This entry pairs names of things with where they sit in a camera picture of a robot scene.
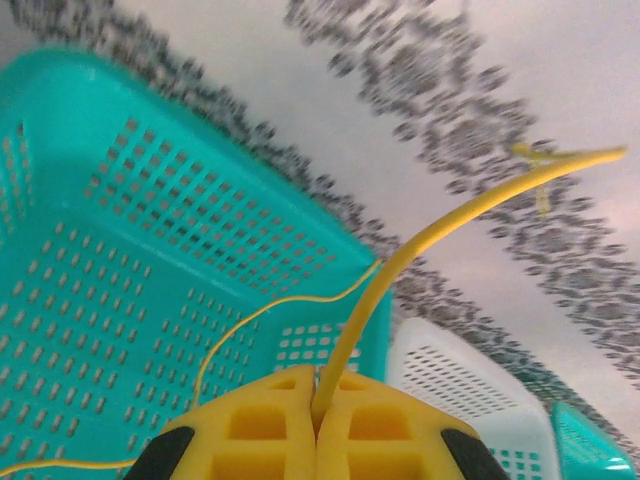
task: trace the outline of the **teal plastic basket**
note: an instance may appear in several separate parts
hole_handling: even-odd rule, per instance
[[[591,420],[565,403],[551,415],[564,480],[635,480],[629,456]]]
[[[374,261],[221,133],[94,56],[18,59],[0,106],[0,466],[135,457],[189,407],[201,359],[240,318],[337,294]],[[361,291],[240,330],[202,400],[324,364]],[[349,368],[383,379],[389,320],[387,295]]]

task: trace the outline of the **yellow wire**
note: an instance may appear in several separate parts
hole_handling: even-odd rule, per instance
[[[378,274],[371,280],[360,300],[358,300],[331,354],[329,363],[320,375],[318,389],[311,403],[311,417],[314,425],[320,425],[325,412],[331,405],[331,399],[342,371],[364,330],[367,320],[384,293],[411,261],[444,236],[505,200],[556,177],[599,163],[618,160],[626,153],[626,149],[617,148],[597,152],[548,154],[530,152],[526,146],[517,145],[514,148],[514,153],[531,154],[533,157],[552,158],[557,161],[509,180],[468,201],[419,232],[389,258]]]
[[[34,460],[11,465],[0,470],[0,478],[21,470],[35,470],[47,467],[82,468],[84,470],[109,470],[112,468],[126,468],[134,464],[136,459],[122,460],[119,462],[82,462],[80,460],[65,460],[64,458],[54,458],[51,460]]]
[[[276,305],[280,305],[282,303],[288,303],[288,302],[314,302],[314,303],[337,302],[338,300],[341,300],[344,297],[346,297],[347,295],[349,295],[351,292],[353,292],[360,285],[362,285],[362,283],[367,278],[369,278],[371,276],[371,274],[375,271],[375,269],[378,267],[378,265],[380,265],[380,263],[382,263],[380,260],[376,260],[367,269],[367,271],[364,272],[364,274],[362,274],[362,276],[358,280],[356,280],[356,282],[353,285],[351,285],[349,288],[347,288],[342,293],[339,293],[338,295],[335,295],[333,297],[316,297],[316,296],[311,296],[311,295],[293,295],[291,297],[279,298],[278,300],[274,300],[273,302],[265,305],[264,307],[260,308],[259,310],[256,310],[254,313],[252,313],[248,317],[246,317],[246,318],[240,320],[238,323],[236,323],[233,326],[233,328],[231,328],[231,330],[229,330],[227,333],[225,333],[224,336],[218,341],[218,343],[216,343],[211,348],[211,350],[209,350],[209,353],[207,353],[207,356],[205,357],[204,361],[202,362],[202,365],[200,366],[200,370],[198,371],[198,376],[196,377],[196,384],[195,384],[195,387],[194,387],[194,390],[193,390],[193,401],[191,402],[191,409],[193,410],[194,408],[198,407],[198,402],[199,402],[199,398],[200,398],[200,389],[202,387],[202,378],[204,377],[204,374],[205,374],[205,372],[207,370],[207,367],[209,366],[209,363],[211,362],[211,359],[216,354],[216,352],[218,350],[220,350],[220,348],[222,347],[224,342],[226,342],[229,338],[231,338],[231,336],[234,333],[236,333],[241,327],[245,326],[250,321],[252,321],[255,318],[259,317],[260,315],[262,315],[267,310],[275,307]]]

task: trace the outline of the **patterned ceiling border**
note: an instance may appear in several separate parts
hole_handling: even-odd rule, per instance
[[[401,142],[418,143],[416,161],[445,174],[451,195],[478,195],[526,172],[510,146],[525,140],[535,118],[526,102],[502,101],[508,75],[472,64],[482,39],[463,9],[434,17],[434,0],[290,0],[285,24],[302,40],[330,43],[336,77],[358,74],[358,98],[374,115],[392,115]],[[553,148],[553,142],[541,142]],[[605,218],[590,218],[590,197],[577,197],[575,177],[550,185],[550,215],[541,217],[535,193],[505,202],[481,217],[522,270],[640,390],[640,269],[622,261],[624,245],[609,244]]]
[[[118,11],[112,0],[5,1],[11,6],[15,23],[29,29],[39,41],[74,44],[110,58],[227,133],[340,218],[379,256],[388,257],[400,245],[398,236],[385,232],[383,221],[366,217],[365,206],[352,195],[337,193],[328,175],[312,178],[308,168],[311,159],[295,146],[277,145],[273,141],[275,129],[269,123],[251,121],[245,103],[228,88],[204,81],[202,66],[173,52],[168,37],[154,31],[143,17],[133,18]],[[556,185],[553,198],[558,196],[558,188]],[[416,260],[396,284],[396,302],[408,314],[428,317],[472,343],[522,380],[547,407],[559,400],[577,407],[615,438],[640,466],[638,447],[493,319],[483,316],[478,306],[465,301],[463,292],[451,288],[440,272],[427,270],[425,265],[425,260]]]

